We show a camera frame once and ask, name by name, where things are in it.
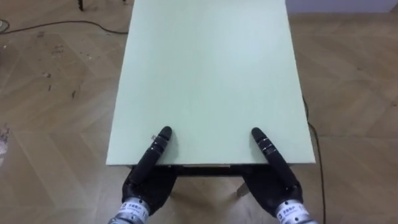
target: black glove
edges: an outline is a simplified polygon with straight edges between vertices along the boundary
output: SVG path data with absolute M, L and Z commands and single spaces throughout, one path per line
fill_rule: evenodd
M 140 198 L 148 204 L 149 215 L 153 215 L 169 197 L 177 179 L 177 173 L 173 167 L 155 166 L 141 184 L 134 185 L 129 178 L 133 171 L 134 169 L 130 171 L 123 183 L 122 203 L 131 197 Z
M 271 166 L 246 167 L 242 177 L 253 197 L 273 217 L 276 216 L 277 207 L 286 200 L 303 203 L 300 183 L 288 189 Z

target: black table frame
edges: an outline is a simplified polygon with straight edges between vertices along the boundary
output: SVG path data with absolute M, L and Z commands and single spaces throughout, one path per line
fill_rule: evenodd
M 242 164 L 242 165 L 220 165 L 220 166 L 183 166 L 172 165 L 178 177 L 241 177 L 243 172 L 250 172 L 251 169 L 263 169 L 268 164 Z

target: wall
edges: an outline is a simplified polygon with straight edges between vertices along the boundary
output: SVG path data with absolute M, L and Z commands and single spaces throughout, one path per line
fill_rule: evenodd
M 398 0 L 286 0 L 287 10 L 297 12 L 389 12 Z

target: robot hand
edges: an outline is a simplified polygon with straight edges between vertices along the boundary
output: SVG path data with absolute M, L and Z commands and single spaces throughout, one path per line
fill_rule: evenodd
M 122 203 L 131 198 L 137 198 L 148 205 L 148 215 L 152 215 L 168 199 L 177 179 L 177 173 L 172 167 L 157 166 L 151 170 L 149 175 L 139 185 L 135 185 L 130 181 L 129 177 L 132 173 L 134 173 L 134 169 L 123 183 Z
M 177 173 L 173 167 L 156 166 L 172 135 L 164 127 L 133 168 L 122 187 L 122 207 L 109 224 L 143 224 L 168 199 Z
M 259 205 L 282 224 L 317 223 L 303 206 L 300 182 L 268 137 L 259 129 L 252 130 L 269 166 L 247 168 L 242 177 Z

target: robotic wrist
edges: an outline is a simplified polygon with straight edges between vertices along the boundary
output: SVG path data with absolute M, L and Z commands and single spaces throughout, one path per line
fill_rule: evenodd
M 310 214 L 299 200 L 284 201 L 277 207 L 275 213 L 281 224 L 318 224 L 311 219 Z
M 127 198 L 109 224 L 144 224 L 149 212 L 149 206 L 145 201 L 136 197 Z

